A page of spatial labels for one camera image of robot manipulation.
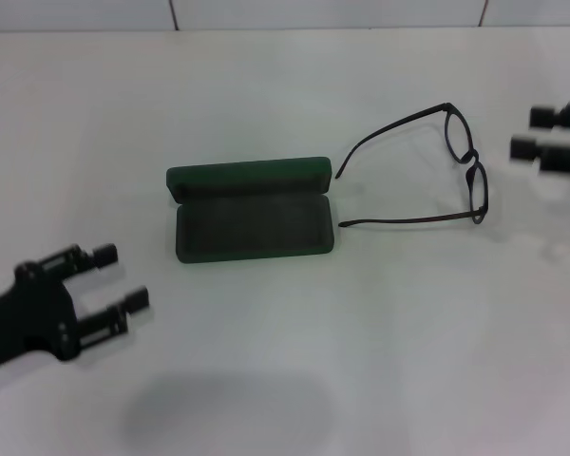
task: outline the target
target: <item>black eyeglasses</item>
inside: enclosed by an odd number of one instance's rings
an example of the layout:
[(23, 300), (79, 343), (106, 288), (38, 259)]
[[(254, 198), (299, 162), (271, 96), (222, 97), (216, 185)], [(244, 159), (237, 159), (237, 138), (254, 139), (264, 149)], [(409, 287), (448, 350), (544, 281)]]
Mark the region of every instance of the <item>black eyeglasses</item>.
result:
[[(485, 174), (484, 166), (479, 161), (479, 152), (477, 152), (477, 150), (475, 150), (475, 148), (473, 147), (473, 139), (471, 138), (471, 130), (468, 127), (468, 123), (466, 122), (466, 119), (463, 116), (463, 114), (452, 103), (444, 103), (434, 107), (430, 107), (429, 109), (425, 109), (424, 111), (420, 111), (411, 116), (407, 116), (405, 119), (402, 119), (395, 123), (391, 123), (390, 125), (387, 125), (384, 128), (380, 128), (378, 131), (371, 133), (367, 138), (361, 140), (352, 149), (351, 152), (349, 152), (349, 155), (342, 163), (342, 166), (340, 166), (340, 169), (335, 175), (335, 178), (339, 179), (340, 176), (342, 176), (344, 168), (351, 159), (351, 156), (354, 153), (354, 151), (357, 150), (361, 145), (365, 144), (367, 141), (372, 140), (376, 136), (386, 133), (387, 131), (392, 130), (393, 128), (396, 128), (397, 126), (401, 126), (403, 124), (407, 124), (409, 122), (422, 119), (423, 117), (429, 116), (431, 114), (436, 114), (441, 111), (447, 113), (446, 143), (450, 155), (459, 164), (467, 164), (473, 161), (473, 164), (471, 165), (470, 168), (468, 168), (465, 174), (466, 184), (468, 185), (470, 211), (461, 212), (458, 214), (450, 214), (448, 216), (423, 217), (423, 218), (400, 218), (400, 219), (361, 218), (359, 220), (342, 221), (338, 224), (338, 226), (346, 228), (348, 226), (358, 225), (360, 223), (431, 223), (433, 221), (446, 221), (446, 220), (467, 219), (467, 218), (471, 218), (475, 224), (479, 225), (482, 221), (484, 221), (485, 214), (487, 214), (487, 175)], [(457, 117), (462, 123), (463, 127), (465, 128), (466, 138), (468, 140), (468, 148), (466, 149), (466, 151), (463, 150), (455, 151), (452, 142), (450, 141), (448, 129), (452, 116)], [(484, 181), (484, 203), (476, 209), (475, 207), (473, 207), (473, 186), (478, 171), (481, 173)]]

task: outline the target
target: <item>white table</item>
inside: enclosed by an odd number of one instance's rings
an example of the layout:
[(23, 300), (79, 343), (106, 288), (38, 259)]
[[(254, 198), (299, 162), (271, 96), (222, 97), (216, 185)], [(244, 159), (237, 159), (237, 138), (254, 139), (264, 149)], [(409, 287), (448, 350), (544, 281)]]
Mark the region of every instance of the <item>white table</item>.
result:
[[(168, 167), (336, 167), (444, 101), (487, 168), (483, 225), (178, 263)], [(570, 454), (570, 180), (508, 160), (531, 105), (568, 101), (570, 28), (0, 35), (0, 291), (22, 259), (114, 242), (123, 268), (72, 292), (146, 285), (154, 308), (72, 364), (0, 369), (0, 456)], [(444, 117), (360, 150), (334, 218), (466, 208)]]

